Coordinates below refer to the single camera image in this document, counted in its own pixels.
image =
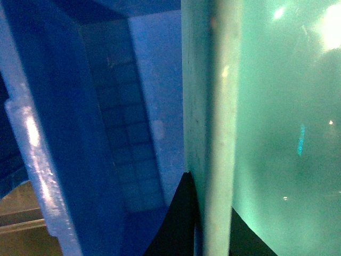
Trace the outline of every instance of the blue tile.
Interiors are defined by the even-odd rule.
[[[146,121],[144,105],[129,106],[124,109],[124,119],[127,124]]]
[[[118,166],[116,167],[116,171],[118,172],[118,178],[121,184],[137,182],[133,164]]]
[[[128,147],[126,148],[118,148],[111,151],[114,163],[123,164],[123,163],[131,163],[132,156]]]
[[[159,179],[149,179],[139,181],[140,190],[142,194],[155,194],[161,192],[161,186]]]
[[[150,141],[147,123],[129,125],[127,130],[131,144]]]
[[[114,87],[98,89],[96,93],[101,109],[113,108],[119,105],[118,93]]]
[[[143,197],[144,209],[152,210],[164,206],[162,193],[146,195]]]
[[[142,96],[138,84],[122,84],[117,87],[123,105],[142,103]]]
[[[128,183],[128,184],[122,185],[122,193],[126,201],[127,199],[130,199],[130,198],[139,197],[141,194],[137,183]]]
[[[128,146],[128,138],[123,128],[108,129],[107,136],[112,149]]]
[[[134,145],[132,147],[132,153],[134,160],[144,160],[154,157],[153,145],[152,143],[145,143]]]
[[[109,108],[102,111],[102,118],[105,127],[113,127],[123,125],[123,117],[121,115],[121,109]]]
[[[145,210],[144,205],[143,205],[143,200],[142,198],[135,197],[135,198],[130,198],[125,201],[126,202],[126,208],[128,212],[140,212]]]
[[[132,62],[134,60],[133,46],[130,40],[113,42],[106,46],[112,66]]]
[[[154,159],[135,163],[136,176],[139,180],[148,180],[158,177],[156,161]]]
[[[139,80],[134,62],[114,66],[112,71],[118,84],[130,84]]]
[[[115,73],[111,68],[94,69],[91,74],[92,82],[97,89],[112,87],[117,83]]]
[[[83,41],[86,46],[103,44],[107,37],[106,22],[98,22],[81,26]]]
[[[91,70],[95,68],[107,68],[109,51],[101,45],[86,47],[86,55]]]

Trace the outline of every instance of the blue panel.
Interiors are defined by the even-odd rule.
[[[160,208],[129,214],[121,256],[143,255],[161,227],[167,210],[167,208]]]
[[[131,144],[147,142],[150,140],[147,123],[129,125],[127,130]]]
[[[66,256],[118,255],[121,193],[77,27],[46,0],[0,7],[6,109],[48,230]]]
[[[181,12],[129,21],[161,183],[169,204],[184,172]]]

